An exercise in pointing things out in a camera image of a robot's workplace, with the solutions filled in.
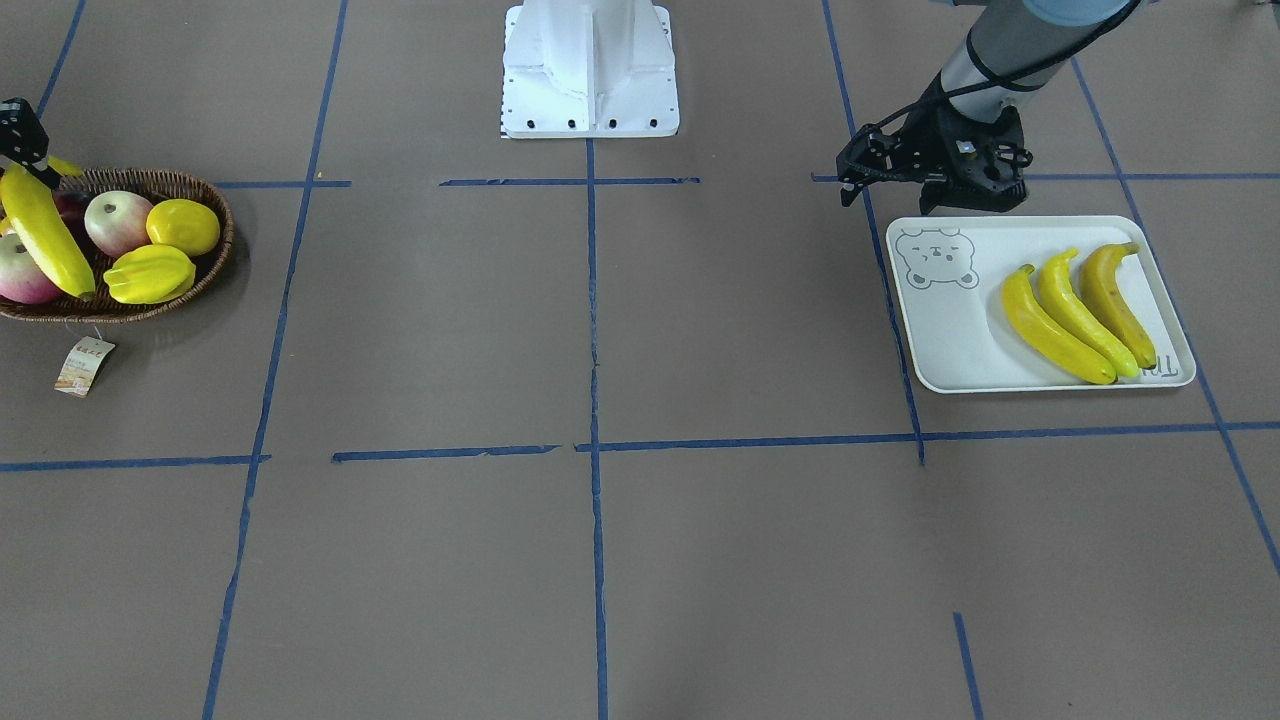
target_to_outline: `wicker basket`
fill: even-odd
[[[0,297],[0,315],[15,320],[28,320],[33,323],[131,323],[154,318],[161,313],[168,313],[191,302],[209,287],[209,283],[218,277],[218,273],[227,264],[232,254],[232,238],[236,227],[232,222],[232,211],[227,205],[227,199],[211,183],[197,177],[177,170],[146,170],[136,168],[92,168],[84,170],[82,176],[68,176],[63,178],[59,190],[81,191],[99,195],[109,190],[128,190],[136,192],[151,202],[182,197],[195,200],[209,206],[218,222],[221,224],[223,234],[218,238],[218,245],[212,251],[198,258],[192,258],[196,264],[196,283],[183,295],[159,305],[124,305],[116,302],[108,295],[106,283],[102,282],[102,273],[106,272],[114,260],[104,255],[97,247],[81,246],[90,266],[93,268],[93,278],[97,282],[97,296],[93,300],[76,300],[64,296],[44,305],[22,305],[10,302]]]

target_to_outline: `white plastic stand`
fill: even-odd
[[[666,137],[680,128],[671,15],[650,0],[525,0],[507,12],[502,135]]]

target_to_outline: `white tray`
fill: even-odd
[[[1137,378],[1091,384],[1050,363],[1014,332],[1000,305],[1000,284],[1020,265],[1038,270],[1070,247],[1080,251],[1071,261],[1075,278],[1091,252],[1129,241],[1142,251],[1120,263],[1116,281],[1156,343],[1160,363]],[[1128,218],[901,218],[888,227],[886,242],[915,374],[934,392],[1181,387],[1196,378],[1196,359],[1147,237]]]

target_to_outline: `white label tag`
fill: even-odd
[[[115,346],[110,342],[92,337],[76,341],[76,347],[72,348],[70,355],[67,356],[67,361],[63,363],[63,372],[58,373],[54,389],[76,397],[88,395],[88,388],[93,384],[93,378],[97,375],[99,365],[102,364],[106,354],[113,350],[115,350]]]

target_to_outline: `yellow lemon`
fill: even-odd
[[[218,215],[195,200],[165,200],[147,213],[147,237],[151,242],[177,247],[188,258],[212,250],[219,234]]]

